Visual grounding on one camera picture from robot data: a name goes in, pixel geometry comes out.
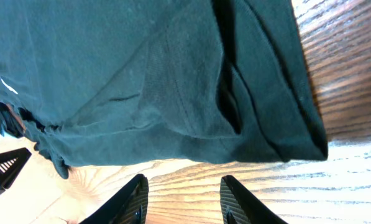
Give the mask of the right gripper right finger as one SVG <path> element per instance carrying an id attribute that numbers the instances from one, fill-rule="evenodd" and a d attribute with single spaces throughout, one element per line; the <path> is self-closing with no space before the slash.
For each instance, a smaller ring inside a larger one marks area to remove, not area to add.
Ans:
<path id="1" fill-rule="evenodd" d="M 225 224 L 287 224 L 232 175 L 221 178 L 219 193 Z"/>

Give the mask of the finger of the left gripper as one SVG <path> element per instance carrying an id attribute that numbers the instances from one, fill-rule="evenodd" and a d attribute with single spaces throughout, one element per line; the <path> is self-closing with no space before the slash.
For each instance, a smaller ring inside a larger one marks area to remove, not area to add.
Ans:
<path id="1" fill-rule="evenodd" d="M 11 187 L 31 155 L 24 147 L 0 153 L 0 195 Z"/>

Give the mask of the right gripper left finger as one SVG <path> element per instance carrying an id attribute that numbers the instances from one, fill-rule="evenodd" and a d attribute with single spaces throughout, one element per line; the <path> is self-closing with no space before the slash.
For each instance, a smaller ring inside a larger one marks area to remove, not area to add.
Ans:
<path id="1" fill-rule="evenodd" d="M 147 178 L 137 174 L 80 224 L 145 224 L 148 195 Z"/>

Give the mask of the black Nike t-shirt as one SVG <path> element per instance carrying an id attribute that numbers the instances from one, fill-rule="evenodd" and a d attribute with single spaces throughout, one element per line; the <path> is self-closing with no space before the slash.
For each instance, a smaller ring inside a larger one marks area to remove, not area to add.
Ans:
<path id="1" fill-rule="evenodd" d="M 63 178 L 327 159 L 290 1 L 0 1 L 0 101 Z"/>

